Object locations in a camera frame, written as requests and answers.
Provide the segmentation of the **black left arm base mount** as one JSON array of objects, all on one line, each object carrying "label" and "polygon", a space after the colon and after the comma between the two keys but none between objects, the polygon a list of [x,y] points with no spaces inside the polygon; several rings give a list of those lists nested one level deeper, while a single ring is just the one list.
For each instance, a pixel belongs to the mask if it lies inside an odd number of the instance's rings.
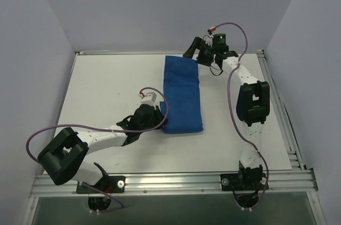
[{"label": "black left arm base mount", "polygon": [[105,192],[106,194],[123,193],[125,191],[126,177],[123,175],[109,175],[103,177],[96,185],[91,188],[84,186],[83,184],[77,185],[77,194],[96,194]]}]

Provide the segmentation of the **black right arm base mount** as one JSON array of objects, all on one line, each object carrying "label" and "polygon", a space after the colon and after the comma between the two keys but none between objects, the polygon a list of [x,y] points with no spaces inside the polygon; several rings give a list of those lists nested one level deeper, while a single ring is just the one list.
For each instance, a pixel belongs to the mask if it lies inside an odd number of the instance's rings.
[{"label": "black right arm base mount", "polygon": [[238,175],[237,173],[220,174],[222,191],[256,191],[268,190],[269,186],[262,184],[265,174]]}]

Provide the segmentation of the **blue surgical cloth wrap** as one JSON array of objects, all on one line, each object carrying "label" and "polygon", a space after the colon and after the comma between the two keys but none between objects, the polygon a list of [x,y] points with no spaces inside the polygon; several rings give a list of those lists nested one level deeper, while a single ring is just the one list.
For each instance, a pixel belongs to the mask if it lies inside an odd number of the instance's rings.
[{"label": "blue surgical cloth wrap", "polygon": [[203,130],[200,105],[199,69],[189,58],[165,57],[161,112],[168,112],[165,134],[199,133]]}]

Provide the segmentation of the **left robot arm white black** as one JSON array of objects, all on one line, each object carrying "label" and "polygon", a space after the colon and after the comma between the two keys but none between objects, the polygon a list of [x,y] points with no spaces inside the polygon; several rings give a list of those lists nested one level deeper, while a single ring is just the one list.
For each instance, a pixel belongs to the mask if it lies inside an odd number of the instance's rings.
[{"label": "left robot arm white black", "polygon": [[56,185],[74,180],[88,184],[94,192],[103,192],[108,185],[107,172],[97,162],[86,162],[85,157],[103,149],[132,144],[142,133],[162,129],[167,122],[167,116],[158,106],[141,104],[133,115],[104,131],[63,128],[39,153],[37,160]]}]

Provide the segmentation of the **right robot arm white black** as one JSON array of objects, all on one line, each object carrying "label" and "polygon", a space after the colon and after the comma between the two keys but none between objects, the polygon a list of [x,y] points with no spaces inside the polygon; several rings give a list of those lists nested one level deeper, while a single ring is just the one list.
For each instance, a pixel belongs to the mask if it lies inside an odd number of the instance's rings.
[{"label": "right robot arm white black", "polygon": [[266,81],[254,77],[235,51],[226,44],[225,34],[209,35],[207,39],[195,37],[183,57],[193,58],[198,51],[196,62],[210,67],[216,64],[222,73],[228,75],[228,87],[239,87],[237,103],[232,104],[232,91],[228,90],[228,105],[232,123],[243,141],[239,160],[237,184],[249,189],[255,182],[266,179],[266,167],[259,154],[263,126],[270,114],[270,86]]}]

